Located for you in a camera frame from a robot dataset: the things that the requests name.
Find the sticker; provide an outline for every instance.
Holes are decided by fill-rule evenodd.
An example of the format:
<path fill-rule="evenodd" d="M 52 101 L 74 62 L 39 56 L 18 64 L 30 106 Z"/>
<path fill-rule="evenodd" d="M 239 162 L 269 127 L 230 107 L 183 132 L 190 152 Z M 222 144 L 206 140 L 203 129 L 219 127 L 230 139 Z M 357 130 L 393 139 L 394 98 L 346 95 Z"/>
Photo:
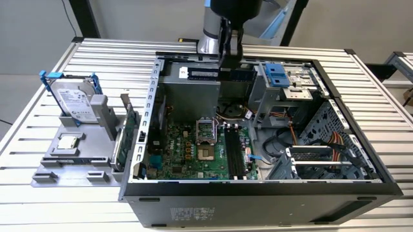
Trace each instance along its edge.
<path fill-rule="evenodd" d="M 62 101 L 71 113 L 72 118 L 80 122 L 96 122 L 96 116 L 91 107 L 87 94 L 78 89 L 59 89 L 58 90 Z"/>
<path fill-rule="evenodd" d="M 250 119 L 253 116 L 253 112 L 249 110 L 247 113 L 245 114 L 245 118 L 246 119 Z"/>
<path fill-rule="evenodd" d="M 215 207 L 202 208 L 171 208 L 170 213 L 174 221 L 206 221 L 213 220 Z"/>
<path fill-rule="evenodd" d="M 187 79 L 187 67 L 179 68 L 179 78 Z"/>

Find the wall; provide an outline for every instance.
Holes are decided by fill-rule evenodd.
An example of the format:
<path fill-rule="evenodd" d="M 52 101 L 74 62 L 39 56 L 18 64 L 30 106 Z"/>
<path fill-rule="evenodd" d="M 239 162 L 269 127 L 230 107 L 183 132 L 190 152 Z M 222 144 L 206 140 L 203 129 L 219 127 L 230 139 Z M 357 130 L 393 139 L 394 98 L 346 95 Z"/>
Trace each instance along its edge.
<path fill-rule="evenodd" d="M 74 36 L 60 0 L 0 0 L 0 73 L 51 70 Z"/>
<path fill-rule="evenodd" d="M 412 0 L 310 0 L 290 46 L 352 48 L 365 62 L 413 51 Z"/>
<path fill-rule="evenodd" d="M 205 0 L 92 0 L 103 38 L 178 41 L 199 39 Z"/>
<path fill-rule="evenodd" d="M 203 0 L 91 4 L 103 38 L 175 41 L 202 35 Z M 384 62 L 392 51 L 413 51 L 412 8 L 412 0 L 310 0 L 292 46 L 353 48 L 366 62 Z M 50 70 L 72 37 L 62 1 L 0 0 L 0 73 Z"/>

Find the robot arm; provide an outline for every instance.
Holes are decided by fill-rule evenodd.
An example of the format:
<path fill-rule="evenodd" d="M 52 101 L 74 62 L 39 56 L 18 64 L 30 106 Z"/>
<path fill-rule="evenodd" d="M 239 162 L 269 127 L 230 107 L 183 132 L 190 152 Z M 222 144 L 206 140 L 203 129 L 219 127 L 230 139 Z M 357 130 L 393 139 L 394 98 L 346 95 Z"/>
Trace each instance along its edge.
<path fill-rule="evenodd" d="M 259 14 L 264 0 L 211 0 L 211 10 L 222 17 L 219 32 L 221 70 L 237 69 L 243 57 L 243 24 Z"/>

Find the aluminum slotted table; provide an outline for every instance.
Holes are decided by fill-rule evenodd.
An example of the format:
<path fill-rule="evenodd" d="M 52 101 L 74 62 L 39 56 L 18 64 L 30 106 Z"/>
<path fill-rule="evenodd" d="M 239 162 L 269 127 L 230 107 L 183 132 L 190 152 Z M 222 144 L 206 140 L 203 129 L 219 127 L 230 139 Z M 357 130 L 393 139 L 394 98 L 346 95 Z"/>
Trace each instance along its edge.
<path fill-rule="evenodd" d="M 71 43 L 55 72 L 96 72 L 108 105 L 124 113 L 129 93 L 143 108 L 155 51 L 195 53 L 194 43 L 84 39 Z M 199 228 L 201 231 L 401 232 L 413 230 L 413 119 L 357 55 L 344 49 L 245 45 L 245 56 L 318 59 L 346 106 L 405 196 L 340 226 Z M 119 187 L 32 188 L 32 174 L 60 121 L 59 107 L 40 87 L 0 142 L 0 231 L 138 231 L 143 227 Z M 173 229 L 193 231 L 195 228 Z"/>

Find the expansion slot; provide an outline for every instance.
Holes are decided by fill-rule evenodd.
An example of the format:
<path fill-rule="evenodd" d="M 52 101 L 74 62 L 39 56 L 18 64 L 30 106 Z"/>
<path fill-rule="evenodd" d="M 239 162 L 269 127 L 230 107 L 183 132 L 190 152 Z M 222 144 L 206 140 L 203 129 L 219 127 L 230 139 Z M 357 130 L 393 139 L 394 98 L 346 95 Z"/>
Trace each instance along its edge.
<path fill-rule="evenodd" d="M 238 126 L 231 127 L 227 124 L 225 129 L 226 136 L 226 157 L 229 174 L 234 179 L 242 179 L 245 176 L 245 160 L 241 151 L 241 142 L 238 135 Z"/>

